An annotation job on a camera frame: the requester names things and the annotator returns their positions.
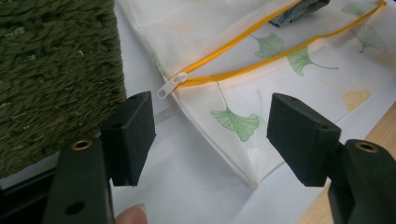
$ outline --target black clamp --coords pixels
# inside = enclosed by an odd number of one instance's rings
[[[396,223],[396,163],[381,146],[339,143],[341,129],[300,100],[273,94],[267,137],[307,187],[332,180],[334,223]]]
[[[136,186],[155,138],[150,92],[127,99],[99,138],[65,144],[57,167],[0,194],[1,223],[114,223],[111,188]]]

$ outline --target finger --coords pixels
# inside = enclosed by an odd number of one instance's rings
[[[145,205],[132,206],[116,217],[117,224],[148,224]]]

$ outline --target green knit fabric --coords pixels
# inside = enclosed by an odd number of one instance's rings
[[[97,133],[125,99],[113,0],[0,2],[0,177]]]

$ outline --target zipper slider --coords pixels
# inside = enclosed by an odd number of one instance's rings
[[[188,74],[187,73],[179,73],[174,77],[171,77],[165,85],[163,85],[158,91],[157,96],[160,99],[165,99],[172,91],[176,88],[176,86],[180,83],[183,83],[187,80]]]

